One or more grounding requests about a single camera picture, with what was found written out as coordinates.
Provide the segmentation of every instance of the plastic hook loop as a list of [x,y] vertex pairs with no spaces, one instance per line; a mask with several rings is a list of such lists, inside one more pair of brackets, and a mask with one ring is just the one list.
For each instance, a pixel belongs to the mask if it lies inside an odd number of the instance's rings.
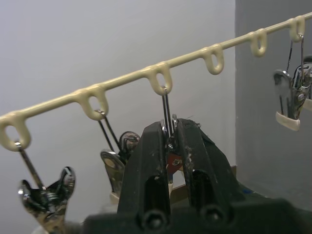
[[[165,95],[172,90],[172,79],[170,74],[170,67],[167,62],[159,62],[155,65],[148,66],[141,70],[143,76],[146,77],[150,84],[158,95]],[[166,90],[159,84],[157,80],[157,74],[161,73],[164,76]]]
[[0,119],[0,143],[5,149],[18,151],[15,141],[11,140],[5,131],[7,126],[15,127],[19,134],[19,142],[23,149],[26,149],[30,145],[31,136],[26,127],[25,121],[26,118],[23,117],[20,111],[10,112]]
[[91,85],[84,89],[79,89],[73,93],[73,100],[80,104],[84,113],[93,120],[101,120],[103,116],[93,110],[89,98],[96,97],[99,101],[100,108],[105,114],[108,114],[109,107],[105,96],[105,90],[99,84]]
[[250,32],[250,48],[252,54],[256,57],[261,57],[265,54],[267,49],[267,32],[264,28],[261,28],[255,32]]
[[301,37],[299,35],[304,35],[305,31],[305,18],[303,16],[297,16],[296,18],[291,18],[288,20],[290,26],[290,37],[293,42],[300,42]]
[[[201,49],[202,58],[206,62],[208,71],[213,75],[218,75],[222,72],[224,67],[223,49],[220,44],[214,44],[210,47]],[[217,65],[214,66],[212,55],[215,55]]]

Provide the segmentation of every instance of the chrome clothespin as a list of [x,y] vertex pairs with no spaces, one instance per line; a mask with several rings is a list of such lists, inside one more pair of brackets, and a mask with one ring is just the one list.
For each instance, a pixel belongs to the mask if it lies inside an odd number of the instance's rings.
[[96,112],[100,113],[105,120],[105,123],[115,141],[115,144],[117,145],[119,149],[119,153],[116,153],[114,151],[113,146],[108,138],[108,135],[105,131],[105,128],[101,122],[101,120],[98,121],[104,136],[106,138],[106,141],[110,147],[110,150],[104,149],[101,151],[100,156],[102,161],[105,165],[105,170],[107,173],[107,176],[110,180],[112,192],[110,194],[111,202],[113,204],[118,204],[118,200],[120,197],[121,192],[121,186],[123,181],[123,173],[125,170],[125,165],[128,162],[131,154],[133,153],[134,149],[136,148],[138,142],[140,141],[140,136],[134,132],[125,132],[123,133],[119,141],[116,138],[116,135],[108,121],[108,118],[106,117],[106,114],[101,110],[96,110]]
[[[305,56],[303,59],[303,64],[304,64],[304,73],[306,76],[306,79],[312,80],[312,55]],[[310,85],[309,88],[309,94],[303,104],[303,108],[312,111],[312,86]]]
[[27,180],[22,180],[19,187],[19,197],[28,213],[49,234],[64,234],[64,219],[69,198],[75,188],[75,173],[71,167],[65,167],[60,179],[49,187],[42,183],[37,171],[31,163],[20,142],[16,142],[21,157],[23,158],[38,189],[32,189]]
[[276,70],[273,74],[275,81],[275,91],[279,96],[280,111],[276,112],[276,120],[280,124],[298,131],[300,127],[300,112],[302,106],[309,94],[311,86],[310,68],[304,66],[303,59],[303,42],[301,37],[301,65],[296,69],[292,78],[288,73],[288,68],[292,56],[293,42],[288,58],[286,71]]
[[101,159],[105,164],[105,169],[112,186],[112,193],[120,197],[125,164],[120,160],[118,154],[108,149],[104,149],[101,152]]
[[[126,164],[127,161],[129,160],[129,157],[131,156],[133,150],[135,149],[135,147],[137,146],[139,140],[140,140],[140,136],[134,132],[125,132],[123,133],[120,138],[119,138],[119,141],[117,140],[117,137],[108,121],[108,118],[105,114],[105,112],[101,111],[101,110],[96,110],[96,112],[100,113],[115,141],[115,144],[117,145],[118,149],[119,149],[119,155],[120,155],[120,160]],[[104,133],[104,136],[106,138],[106,141],[109,145],[109,148],[111,149],[112,152],[115,152],[116,151],[114,150],[109,138],[108,138],[108,135],[105,131],[105,128],[101,122],[101,120],[98,121],[103,133]]]

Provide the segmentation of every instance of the black clamp jaw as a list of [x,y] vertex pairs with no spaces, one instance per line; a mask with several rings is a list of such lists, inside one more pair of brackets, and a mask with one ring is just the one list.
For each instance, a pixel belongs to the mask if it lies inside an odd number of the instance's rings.
[[88,217],[82,234],[309,233],[287,201],[246,197],[225,155],[186,119],[177,120],[175,140],[189,206],[171,209],[165,140],[159,122],[144,129],[125,167],[117,214]]

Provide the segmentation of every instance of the white wall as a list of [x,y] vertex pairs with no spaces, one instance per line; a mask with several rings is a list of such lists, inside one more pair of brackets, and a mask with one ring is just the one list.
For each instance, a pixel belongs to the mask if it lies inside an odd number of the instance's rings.
[[[0,115],[231,39],[234,7],[228,0],[2,1]],[[224,55],[218,76],[209,74],[203,60],[171,69],[169,100],[171,113],[201,123],[233,165],[234,50]],[[145,79],[111,90],[107,98],[118,136],[126,130],[141,134],[163,118],[161,97]],[[107,144],[97,122],[70,104],[29,119],[27,126],[33,140],[27,152],[46,185],[64,166],[76,171],[67,219],[82,220],[108,203],[110,186],[99,157]],[[0,227],[6,234],[37,226],[18,200],[24,178],[33,184],[20,156],[0,148]]]

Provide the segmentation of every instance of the clothes drying rack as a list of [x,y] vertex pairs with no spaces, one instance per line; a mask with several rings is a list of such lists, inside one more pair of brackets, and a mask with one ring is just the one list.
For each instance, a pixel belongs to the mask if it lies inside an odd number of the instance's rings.
[[[25,124],[26,120],[30,117],[51,111],[73,102],[79,103],[85,114],[90,119],[100,120],[103,118],[103,116],[92,109],[89,103],[89,98],[96,97],[99,101],[101,111],[107,115],[109,106],[105,96],[105,91],[114,89],[118,86],[133,82],[141,78],[147,78],[152,86],[152,89],[158,95],[166,95],[170,93],[172,89],[170,68],[180,66],[195,59],[204,59],[208,71],[213,75],[218,75],[222,72],[224,67],[223,50],[249,41],[252,54],[256,57],[261,57],[265,54],[267,49],[267,34],[284,28],[289,28],[291,40],[293,42],[299,42],[301,41],[301,37],[299,35],[304,35],[305,32],[305,20],[311,18],[312,12],[291,18],[287,21],[266,28],[258,29],[254,32],[249,32],[235,39],[217,43],[189,54],[145,67],[141,70],[131,72],[102,83],[97,83],[89,87],[76,90],[70,94],[60,96],[50,101],[46,101],[22,110],[9,112],[0,117],[0,144],[7,150],[18,151],[15,142],[8,137],[5,131],[7,126],[14,126],[17,130],[17,133],[19,134],[19,141],[22,148],[26,149],[31,142],[31,135]],[[213,64],[213,55],[215,55],[217,59],[216,66]],[[164,77],[165,87],[161,86],[157,81],[156,76],[159,73]]]

